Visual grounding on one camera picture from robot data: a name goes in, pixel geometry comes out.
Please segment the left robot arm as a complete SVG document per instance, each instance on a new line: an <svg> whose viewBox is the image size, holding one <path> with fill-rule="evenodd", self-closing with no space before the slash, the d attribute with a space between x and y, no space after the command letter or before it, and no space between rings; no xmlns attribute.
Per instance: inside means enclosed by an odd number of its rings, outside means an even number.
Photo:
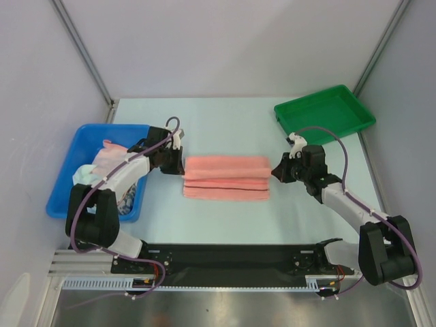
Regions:
<svg viewBox="0 0 436 327"><path fill-rule="evenodd" d="M118 258L136 273L150 264L145 241L121 230L118 202L131 186L155 168L182 176L184 131L180 127L150 127L147 137L127 149L121 162L96 182L72 187L65 233L78 253L102 250Z"/></svg>

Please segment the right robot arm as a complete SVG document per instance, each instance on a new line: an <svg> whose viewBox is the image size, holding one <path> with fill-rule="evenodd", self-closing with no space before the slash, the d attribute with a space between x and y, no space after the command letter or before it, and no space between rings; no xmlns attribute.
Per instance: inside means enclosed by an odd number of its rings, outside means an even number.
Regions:
<svg viewBox="0 0 436 327"><path fill-rule="evenodd" d="M344 219L359 235L356 244L334 240L313 257L314 267L323 274L338 265L359 270L371 285L391 283L416 276L413 290L422 282L422 267L414 247L408 220L391 217L365 204L350 192L338 176L329 173L324 148L300 146L285 152L271 174L282 183L299 181L307 193Z"/></svg>

